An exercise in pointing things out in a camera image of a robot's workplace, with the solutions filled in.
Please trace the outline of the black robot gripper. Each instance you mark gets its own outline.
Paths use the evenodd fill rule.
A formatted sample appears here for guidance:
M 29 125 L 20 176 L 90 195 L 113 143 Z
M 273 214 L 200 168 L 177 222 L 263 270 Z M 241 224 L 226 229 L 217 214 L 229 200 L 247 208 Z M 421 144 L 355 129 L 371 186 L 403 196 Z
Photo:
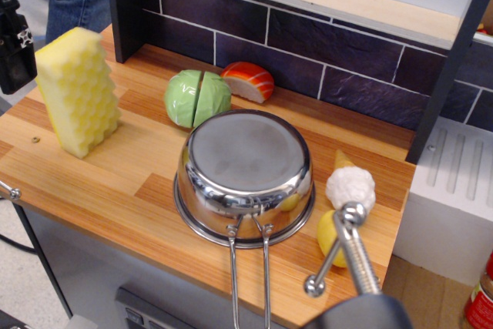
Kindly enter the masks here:
M 37 76 L 34 39 L 18 0 L 1 0 L 1 91 L 11 95 Z

